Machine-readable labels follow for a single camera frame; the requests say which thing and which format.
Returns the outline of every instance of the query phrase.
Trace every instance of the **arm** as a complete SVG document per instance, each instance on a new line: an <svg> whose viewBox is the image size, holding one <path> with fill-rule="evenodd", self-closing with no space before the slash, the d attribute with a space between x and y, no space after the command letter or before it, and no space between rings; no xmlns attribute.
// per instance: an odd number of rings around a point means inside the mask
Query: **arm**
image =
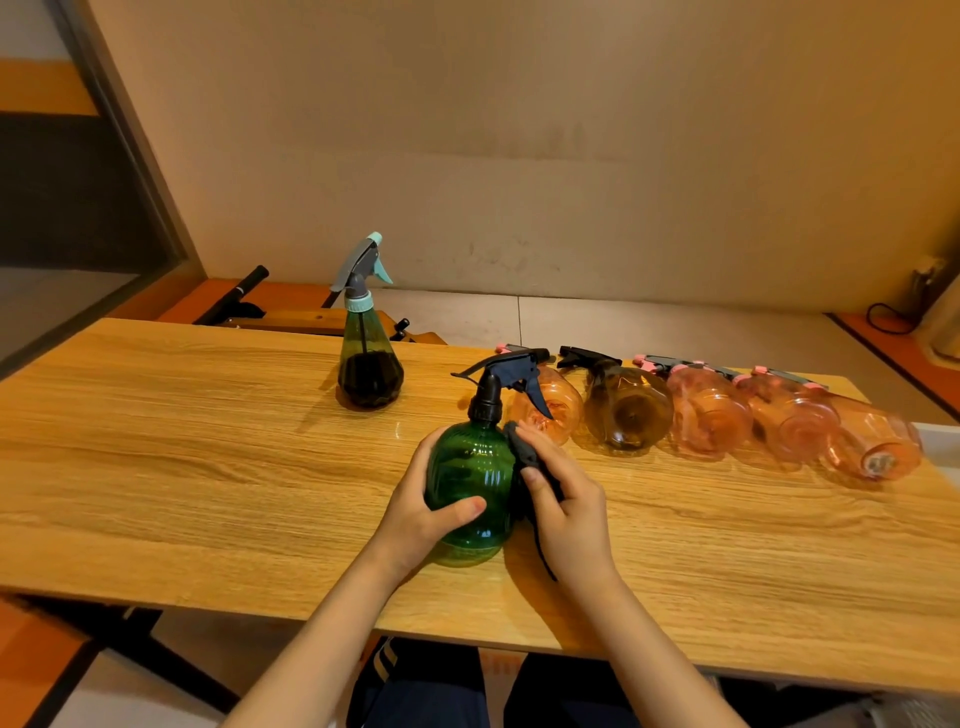
<svg viewBox="0 0 960 728"><path fill-rule="evenodd" d="M447 533L479 516L465 498L439 511L423 502L426 465L442 429L414 453L376 532L294 640L233 709L224 728L326 725L387 599Z"/></svg>
<svg viewBox="0 0 960 728"><path fill-rule="evenodd" d="M542 433L529 425L517 432L564 491L558 503L540 471L522 471L543 555L587 617L640 722L650 728L746 728L617 573L603 488Z"/></svg>

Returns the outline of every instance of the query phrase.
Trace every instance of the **green spray bottle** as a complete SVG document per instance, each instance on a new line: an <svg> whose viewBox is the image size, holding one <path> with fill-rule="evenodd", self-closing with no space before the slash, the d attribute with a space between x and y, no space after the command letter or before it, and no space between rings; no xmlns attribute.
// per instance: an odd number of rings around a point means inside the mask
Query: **green spray bottle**
<svg viewBox="0 0 960 728"><path fill-rule="evenodd" d="M379 232L371 232L353 249L330 286L334 299L340 291L346 291L347 325L337 383L350 401L360 407L380 407L392 402L403 384L403 367L373 310L373 296L367 289L370 275L393 283L380 262L382 240Z"/></svg>
<svg viewBox="0 0 960 728"><path fill-rule="evenodd" d="M487 509L477 519L443 538L438 561L449 566L471 566L487 561L500 550L514 527L511 486L516 458L497 423L503 416L503 387L523 392L540 413L553 419L540 391L538 363L546 349L528 349L490 356L459 374L477 385L467 410L469 422L450 427L434 446L426 470L423 497L437 510L465 497L482 496ZM470 375L483 370L479 381Z"/></svg>

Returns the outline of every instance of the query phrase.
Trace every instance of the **table top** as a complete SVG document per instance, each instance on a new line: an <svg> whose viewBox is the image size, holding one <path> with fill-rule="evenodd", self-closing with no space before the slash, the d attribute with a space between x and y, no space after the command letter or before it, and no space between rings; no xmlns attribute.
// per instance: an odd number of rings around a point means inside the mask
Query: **table top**
<svg viewBox="0 0 960 728"><path fill-rule="evenodd" d="M449 373L490 353L397 345L399 399L361 412L336 399L339 351L105 319L0 382L0 588L306 618L417 442L466 418L472 387ZM878 486L751 450L566 447L607 489L625 580L695 663L960 692L960 494L929 463ZM377 626L598 654L525 523L486 564L425 567Z"/></svg>

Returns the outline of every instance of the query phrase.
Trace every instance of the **person's right hand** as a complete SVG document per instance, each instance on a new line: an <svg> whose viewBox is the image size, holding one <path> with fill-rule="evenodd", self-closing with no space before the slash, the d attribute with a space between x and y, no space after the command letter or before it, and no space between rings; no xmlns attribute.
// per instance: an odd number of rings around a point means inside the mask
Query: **person's right hand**
<svg viewBox="0 0 960 728"><path fill-rule="evenodd" d="M519 423L516 432L537 451L564 491L564 500L557 502L543 473L536 468L520 471L534 501L546 563L574 596L586 596L615 582L619 575L610 548L603 488L539 430Z"/></svg>

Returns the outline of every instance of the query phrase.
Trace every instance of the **bottle body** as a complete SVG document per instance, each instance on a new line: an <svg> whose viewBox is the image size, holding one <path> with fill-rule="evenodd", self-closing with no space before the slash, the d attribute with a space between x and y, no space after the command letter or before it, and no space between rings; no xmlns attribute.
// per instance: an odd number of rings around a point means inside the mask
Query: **bottle body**
<svg viewBox="0 0 960 728"><path fill-rule="evenodd" d="M772 374L739 376L735 382L750 405L756 438L774 457L808 463L824 454L840 418L823 388Z"/></svg>
<svg viewBox="0 0 960 728"><path fill-rule="evenodd" d="M372 308L347 313L337 383L359 407L383 406L400 393L403 367Z"/></svg>
<svg viewBox="0 0 960 728"><path fill-rule="evenodd" d="M681 365L673 369L666 385L673 395L671 433L681 447L723 455L750 436L750 408L722 375Z"/></svg>
<svg viewBox="0 0 960 728"><path fill-rule="evenodd" d="M465 497L482 496L486 510L475 521L444 536L441 562L479 564L494 556L514 527L511 485L516 459L506 435L492 423L450 427L434 446L426 470L423 499L438 510Z"/></svg>
<svg viewBox="0 0 960 728"><path fill-rule="evenodd" d="M866 402L825 396L840 416L826 450L827 461L838 471L867 480L896 480L920 465L924 450L912 424Z"/></svg>
<svg viewBox="0 0 960 728"><path fill-rule="evenodd" d="M514 396L507 419L533 425L557 445L562 445L583 419L584 401L576 387L556 369L545 364L539 364L537 368L540 370L540 391L553 420L544 417L522 392Z"/></svg>
<svg viewBox="0 0 960 728"><path fill-rule="evenodd" d="M649 448L673 423L673 398L659 377L604 363L590 369L584 417L590 434L612 448Z"/></svg>

